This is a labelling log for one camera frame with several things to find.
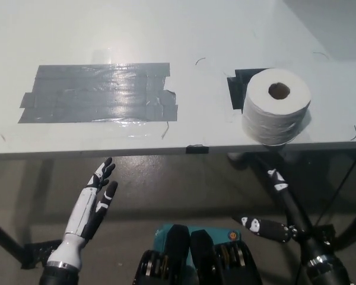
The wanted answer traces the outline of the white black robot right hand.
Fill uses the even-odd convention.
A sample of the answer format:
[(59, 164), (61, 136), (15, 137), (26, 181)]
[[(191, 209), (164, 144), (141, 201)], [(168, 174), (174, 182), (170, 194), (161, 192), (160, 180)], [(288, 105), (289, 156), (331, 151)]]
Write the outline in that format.
[(268, 167), (265, 172), (274, 196), (284, 208), (287, 224), (243, 215), (236, 216), (235, 221), (262, 238), (280, 243), (295, 240), (301, 248), (303, 265), (314, 266), (330, 260), (332, 248), (321, 237), (320, 231), (312, 225), (307, 213), (291, 192), (288, 182), (275, 168)]

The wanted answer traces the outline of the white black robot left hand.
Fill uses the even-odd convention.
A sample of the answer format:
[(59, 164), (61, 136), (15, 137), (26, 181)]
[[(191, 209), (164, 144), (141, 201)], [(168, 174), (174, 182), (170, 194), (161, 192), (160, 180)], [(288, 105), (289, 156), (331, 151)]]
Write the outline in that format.
[(81, 270), (81, 251), (100, 227), (118, 187), (116, 181), (109, 181), (114, 169), (109, 157), (93, 173), (74, 205), (62, 243), (47, 260), (48, 267)]

